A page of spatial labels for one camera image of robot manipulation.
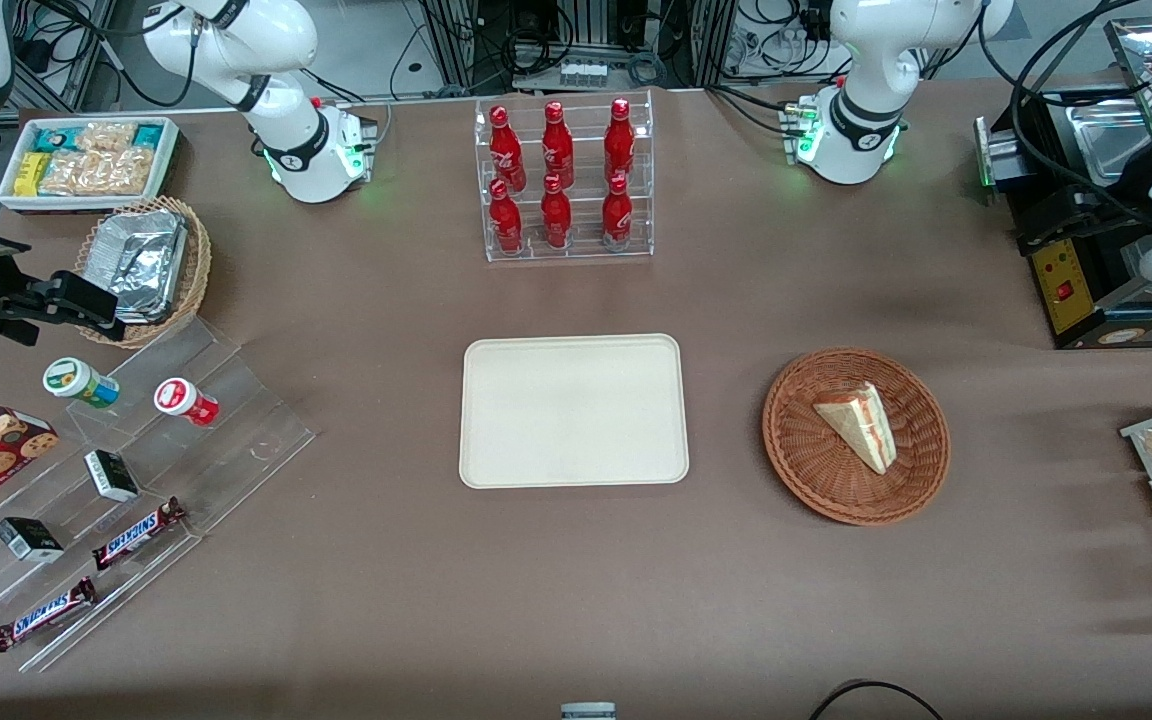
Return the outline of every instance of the yellow label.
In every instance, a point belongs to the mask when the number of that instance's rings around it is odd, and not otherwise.
[[[1043,288],[1043,304],[1058,334],[1093,313],[1092,291],[1087,290],[1073,242],[1053,242],[1030,255],[1029,263],[1033,265],[1038,287]]]
[[[46,152],[26,152],[22,156],[17,179],[12,183],[12,195],[18,197],[38,195],[38,181],[41,181],[41,174],[47,172],[51,156]]]

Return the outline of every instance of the bread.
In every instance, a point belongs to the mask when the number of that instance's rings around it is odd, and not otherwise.
[[[886,473],[896,461],[896,441],[892,439],[882,399],[872,382],[854,389],[824,392],[813,403],[814,410],[838,435],[844,439],[865,465]]]

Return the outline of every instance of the small black box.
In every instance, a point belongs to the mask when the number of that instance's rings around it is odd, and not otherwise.
[[[131,502],[141,494],[132,478],[132,471],[127,469],[122,457],[108,450],[91,450],[84,457],[88,462],[88,475],[96,483],[96,492],[101,497],[119,502]]]
[[[0,538],[8,544],[8,550],[17,560],[51,562],[65,552],[39,520],[3,518],[0,521]]]

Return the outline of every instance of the white tray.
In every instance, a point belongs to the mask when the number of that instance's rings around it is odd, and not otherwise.
[[[480,340],[467,348],[467,486],[616,486],[684,475],[682,365],[667,334]]]
[[[141,195],[13,195],[12,187],[20,172],[20,159],[32,149],[33,141],[39,131],[44,129],[68,128],[92,120],[108,120],[108,122],[136,123],[162,126],[162,135],[159,137],[159,145],[154,149],[154,162],[150,165],[150,177],[145,183],[145,191]],[[82,211],[97,211],[109,209],[122,209],[138,200],[152,200],[162,188],[162,182],[168,176],[168,168],[172,164],[172,151],[177,142],[177,124],[165,115],[101,115],[100,118],[45,118],[40,120],[29,120],[20,128],[17,145],[12,151],[12,159],[8,161],[8,169],[0,181],[0,202],[5,209],[15,210],[21,214],[29,213],[82,213]]]

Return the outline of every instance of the aluminum foil container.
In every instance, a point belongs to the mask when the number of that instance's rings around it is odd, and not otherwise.
[[[105,219],[92,237],[83,278],[118,296],[119,320],[162,323],[172,314],[188,234],[188,221],[169,210]]]

